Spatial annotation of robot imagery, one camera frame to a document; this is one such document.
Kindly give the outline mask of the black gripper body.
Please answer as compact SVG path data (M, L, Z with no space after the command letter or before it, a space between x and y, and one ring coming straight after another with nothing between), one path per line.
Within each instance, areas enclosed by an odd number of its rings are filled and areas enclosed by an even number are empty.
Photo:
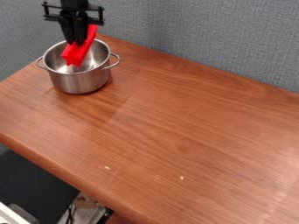
M58 22L59 18L75 20L85 17L91 25L103 24L103 8L89 1L59 1L58 3L41 2L43 19Z

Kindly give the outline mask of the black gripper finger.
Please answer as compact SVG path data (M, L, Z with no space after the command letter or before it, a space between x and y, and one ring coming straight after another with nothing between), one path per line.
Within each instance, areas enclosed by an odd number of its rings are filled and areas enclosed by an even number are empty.
M58 23L59 23L59 28L61 28L61 31L62 31L63 38L65 38L66 42L69 44L71 44L73 41L74 41L71 20L67 19L67 18L61 17L58 19Z
M85 17L77 17L74 20L74 39L78 46L83 44L87 36L89 23Z

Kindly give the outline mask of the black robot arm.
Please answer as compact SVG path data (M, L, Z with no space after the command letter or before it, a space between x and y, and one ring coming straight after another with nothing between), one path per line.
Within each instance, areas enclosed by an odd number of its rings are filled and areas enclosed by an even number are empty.
M43 20L57 22L69 44L82 45L87 38L89 25L103 25L103 8L89 0L59 0L59 4L42 1Z

